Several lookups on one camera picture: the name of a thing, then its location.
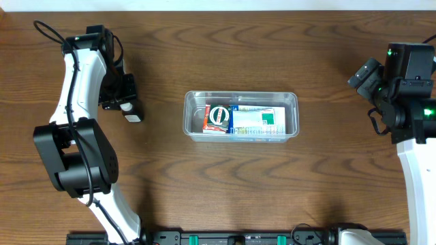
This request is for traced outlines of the dark brown medicine bottle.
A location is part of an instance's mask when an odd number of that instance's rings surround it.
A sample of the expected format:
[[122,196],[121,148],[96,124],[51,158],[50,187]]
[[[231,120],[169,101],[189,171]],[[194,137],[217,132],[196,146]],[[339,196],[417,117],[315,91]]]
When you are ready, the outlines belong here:
[[128,122],[131,122],[131,123],[138,123],[139,122],[140,123],[143,119],[142,112],[140,111],[138,106],[136,106],[132,102],[127,102],[127,103],[121,104],[120,109],[122,111],[122,115],[125,117],[125,119]]

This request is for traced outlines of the red white medicine box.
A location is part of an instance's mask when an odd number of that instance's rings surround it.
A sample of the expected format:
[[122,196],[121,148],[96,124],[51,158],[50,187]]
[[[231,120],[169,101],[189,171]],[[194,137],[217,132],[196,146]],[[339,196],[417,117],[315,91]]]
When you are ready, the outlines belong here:
[[211,110],[211,105],[206,104],[205,105],[205,113],[204,113],[204,121],[203,121],[203,125],[202,125],[202,132],[203,133],[206,133],[208,130],[208,118],[209,118],[210,110]]

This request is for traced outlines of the dark green round-label box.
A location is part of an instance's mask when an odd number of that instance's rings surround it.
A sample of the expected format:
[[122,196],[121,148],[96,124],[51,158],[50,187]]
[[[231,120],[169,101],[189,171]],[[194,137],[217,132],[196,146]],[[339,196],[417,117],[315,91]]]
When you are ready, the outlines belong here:
[[211,104],[207,133],[227,133],[232,109],[229,105]]

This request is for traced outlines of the blue white medicine box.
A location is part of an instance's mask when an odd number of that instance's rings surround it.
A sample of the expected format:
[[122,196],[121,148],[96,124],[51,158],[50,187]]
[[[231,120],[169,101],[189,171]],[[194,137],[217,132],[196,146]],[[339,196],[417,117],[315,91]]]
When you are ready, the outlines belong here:
[[[232,114],[234,108],[239,106],[254,106],[254,105],[231,105]],[[230,133],[238,135],[284,135],[286,134],[286,124],[283,126],[263,126],[263,127],[233,127],[233,116],[232,122],[229,124]]]

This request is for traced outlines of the white green toothpaste box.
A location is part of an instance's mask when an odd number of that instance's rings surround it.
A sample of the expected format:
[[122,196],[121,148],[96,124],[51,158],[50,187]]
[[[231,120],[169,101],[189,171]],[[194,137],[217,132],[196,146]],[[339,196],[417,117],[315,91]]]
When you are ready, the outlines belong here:
[[285,108],[239,106],[233,110],[233,127],[283,126]]

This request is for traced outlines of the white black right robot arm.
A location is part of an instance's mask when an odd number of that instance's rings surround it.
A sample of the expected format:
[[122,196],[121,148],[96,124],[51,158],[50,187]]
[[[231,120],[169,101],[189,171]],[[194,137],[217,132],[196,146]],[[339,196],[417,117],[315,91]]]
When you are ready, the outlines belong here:
[[411,244],[435,243],[435,48],[424,43],[391,42],[386,61],[370,58],[348,85],[373,107],[385,124],[405,177]]

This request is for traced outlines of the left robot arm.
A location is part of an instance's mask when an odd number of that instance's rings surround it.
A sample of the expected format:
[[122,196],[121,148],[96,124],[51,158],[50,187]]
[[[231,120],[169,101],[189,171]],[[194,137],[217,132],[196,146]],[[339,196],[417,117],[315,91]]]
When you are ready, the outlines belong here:
[[84,35],[64,38],[46,23],[34,27],[61,45],[65,77],[61,96],[47,125],[38,126],[33,141],[52,185],[88,207],[103,233],[73,232],[67,244],[145,244],[140,217],[116,183],[116,152],[97,121],[98,109],[119,110],[131,123],[142,121],[136,83],[126,73],[119,41],[103,25],[88,26]]

